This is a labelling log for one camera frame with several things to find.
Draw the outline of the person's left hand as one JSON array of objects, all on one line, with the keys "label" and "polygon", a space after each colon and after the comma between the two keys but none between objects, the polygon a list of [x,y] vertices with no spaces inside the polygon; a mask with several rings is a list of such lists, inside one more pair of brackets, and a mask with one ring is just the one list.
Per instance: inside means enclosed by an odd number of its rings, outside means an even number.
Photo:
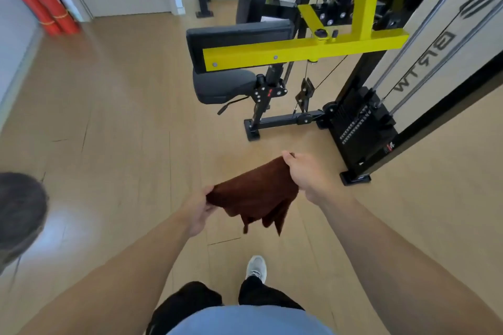
[{"label": "person's left hand", "polygon": [[195,237],[204,230],[207,219],[219,209],[208,202],[208,196],[203,196],[202,189],[192,192],[178,210],[177,215],[184,222],[188,237]]}]

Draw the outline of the person's right hand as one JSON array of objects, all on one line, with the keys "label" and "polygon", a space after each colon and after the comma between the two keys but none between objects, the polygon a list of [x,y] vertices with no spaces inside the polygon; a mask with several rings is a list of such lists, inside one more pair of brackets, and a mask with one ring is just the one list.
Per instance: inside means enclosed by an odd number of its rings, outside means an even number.
[{"label": "person's right hand", "polygon": [[344,194],[342,187],[330,178],[324,167],[311,154],[292,153],[297,158],[301,158],[306,168],[306,190],[307,200],[322,209],[343,204],[348,197]]}]

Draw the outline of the brown cloth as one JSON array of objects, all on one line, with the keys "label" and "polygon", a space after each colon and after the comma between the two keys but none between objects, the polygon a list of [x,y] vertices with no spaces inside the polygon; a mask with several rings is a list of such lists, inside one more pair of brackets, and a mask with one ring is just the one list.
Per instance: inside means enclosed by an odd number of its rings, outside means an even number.
[{"label": "brown cloth", "polygon": [[290,168],[282,157],[214,186],[207,202],[224,209],[229,217],[239,216],[243,233],[261,221],[274,226],[280,236],[290,205],[299,193]]}]

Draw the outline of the person's left forearm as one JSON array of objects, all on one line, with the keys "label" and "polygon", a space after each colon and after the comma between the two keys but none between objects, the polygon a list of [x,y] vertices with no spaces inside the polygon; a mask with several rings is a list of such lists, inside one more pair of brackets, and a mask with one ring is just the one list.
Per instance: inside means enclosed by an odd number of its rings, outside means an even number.
[{"label": "person's left forearm", "polygon": [[204,223],[180,209],[57,296],[17,335],[143,335],[176,259]]}]

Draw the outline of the person's right forearm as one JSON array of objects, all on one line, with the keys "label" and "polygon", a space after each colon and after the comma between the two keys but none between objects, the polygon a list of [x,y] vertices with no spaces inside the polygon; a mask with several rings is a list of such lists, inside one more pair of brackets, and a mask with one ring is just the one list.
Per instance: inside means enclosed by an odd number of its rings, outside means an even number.
[{"label": "person's right forearm", "polygon": [[317,205],[391,335],[503,335],[503,320],[439,263],[334,187]]}]

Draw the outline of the black weight stack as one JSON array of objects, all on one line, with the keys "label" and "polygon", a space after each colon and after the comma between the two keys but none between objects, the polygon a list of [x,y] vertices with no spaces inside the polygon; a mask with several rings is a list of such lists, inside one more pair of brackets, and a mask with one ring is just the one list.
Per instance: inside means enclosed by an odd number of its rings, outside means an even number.
[{"label": "black weight stack", "polygon": [[340,102],[324,106],[329,129],[347,168],[360,166],[398,133],[395,120],[376,92],[350,90]]}]

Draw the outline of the grey sneaker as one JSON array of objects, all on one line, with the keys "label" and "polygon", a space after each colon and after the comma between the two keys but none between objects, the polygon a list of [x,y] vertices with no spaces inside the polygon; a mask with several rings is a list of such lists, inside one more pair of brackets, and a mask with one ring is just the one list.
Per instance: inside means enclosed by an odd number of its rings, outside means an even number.
[{"label": "grey sneaker", "polygon": [[247,280],[250,277],[256,277],[265,284],[267,279],[267,265],[262,256],[254,255],[248,261],[245,279]]}]

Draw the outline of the black machine seat pad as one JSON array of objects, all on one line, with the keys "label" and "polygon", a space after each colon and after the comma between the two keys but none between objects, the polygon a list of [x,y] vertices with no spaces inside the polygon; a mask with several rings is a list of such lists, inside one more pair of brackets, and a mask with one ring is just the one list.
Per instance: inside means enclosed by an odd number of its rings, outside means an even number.
[{"label": "black machine seat pad", "polygon": [[237,96],[250,95],[256,86],[256,74],[248,70],[192,73],[194,91],[202,104],[224,104]]}]

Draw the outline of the black trousers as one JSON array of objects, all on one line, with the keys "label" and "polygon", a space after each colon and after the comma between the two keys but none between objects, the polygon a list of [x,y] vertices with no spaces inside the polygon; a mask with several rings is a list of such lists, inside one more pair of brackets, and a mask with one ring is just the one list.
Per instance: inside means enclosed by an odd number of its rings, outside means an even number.
[{"label": "black trousers", "polygon": [[[238,304],[303,310],[303,307],[280,290],[268,287],[255,272],[242,282]],[[189,282],[155,309],[147,326],[146,335],[167,335],[180,322],[198,311],[221,306],[231,308],[223,304],[219,293],[209,289],[202,282]]]}]

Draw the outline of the light blue shirt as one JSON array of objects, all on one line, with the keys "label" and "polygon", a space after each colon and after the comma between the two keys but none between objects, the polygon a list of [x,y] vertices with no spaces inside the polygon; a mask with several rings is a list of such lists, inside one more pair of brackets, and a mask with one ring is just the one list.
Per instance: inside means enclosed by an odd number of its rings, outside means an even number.
[{"label": "light blue shirt", "polygon": [[304,310],[273,305],[216,306],[181,321],[166,335],[335,335]]}]

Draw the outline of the dark grey round object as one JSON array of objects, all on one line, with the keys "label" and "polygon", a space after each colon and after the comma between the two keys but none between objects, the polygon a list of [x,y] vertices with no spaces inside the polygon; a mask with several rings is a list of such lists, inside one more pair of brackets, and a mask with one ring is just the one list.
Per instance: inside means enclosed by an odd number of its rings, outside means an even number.
[{"label": "dark grey round object", "polygon": [[0,276],[39,237],[48,215],[48,194],[33,176],[0,172]]}]

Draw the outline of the white machine shroud panel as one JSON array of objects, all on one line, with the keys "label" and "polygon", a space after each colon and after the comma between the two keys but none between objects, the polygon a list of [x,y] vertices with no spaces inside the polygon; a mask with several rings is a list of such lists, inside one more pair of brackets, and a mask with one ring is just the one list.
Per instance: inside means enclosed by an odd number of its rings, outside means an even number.
[{"label": "white machine shroud panel", "polygon": [[403,132],[503,51],[503,0],[424,0],[364,86]]}]

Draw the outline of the red fire extinguisher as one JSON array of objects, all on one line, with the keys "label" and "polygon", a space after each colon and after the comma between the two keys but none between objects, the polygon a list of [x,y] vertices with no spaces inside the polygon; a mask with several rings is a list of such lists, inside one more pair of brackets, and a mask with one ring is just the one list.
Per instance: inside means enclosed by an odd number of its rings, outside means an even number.
[{"label": "red fire extinguisher", "polygon": [[38,20],[44,31],[51,35],[62,35],[63,31],[56,23],[53,16],[49,13],[47,8],[39,0],[22,0],[24,4],[30,9],[33,15]]},{"label": "red fire extinguisher", "polygon": [[80,33],[80,26],[61,0],[39,0],[65,34]]}]

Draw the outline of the yellow and black gym machine frame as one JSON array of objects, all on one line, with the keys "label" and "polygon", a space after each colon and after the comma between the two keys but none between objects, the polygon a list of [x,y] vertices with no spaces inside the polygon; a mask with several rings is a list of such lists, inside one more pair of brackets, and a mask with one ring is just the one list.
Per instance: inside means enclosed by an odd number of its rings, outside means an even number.
[{"label": "yellow and black gym machine frame", "polygon": [[[286,95],[286,83],[295,62],[305,60],[307,64],[314,64],[320,59],[341,56],[346,59],[349,55],[362,54],[339,96],[327,104],[340,102],[350,90],[364,87],[365,79],[384,54],[406,43],[409,35],[403,27],[416,7],[418,4],[412,0],[266,0],[261,21],[292,21],[293,38],[206,48],[204,63],[207,68],[214,66],[216,71],[248,70],[256,74],[255,89],[246,96],[255,103],[254,115],[243,122],[249,141],[259,140],[261,129],[291,124],[316,122],[319,129],[329,129],[324,113],[326,104],[309,111],[310,99],[328,76],[315,87],[305,73],[291,116],[263,118],[263,114],[273,98]],[[384,150],[374,155],[378,154],[384,154]],[[371,182],[369,168],[374,155],[360,166],[340,173],[343,184]]]}]

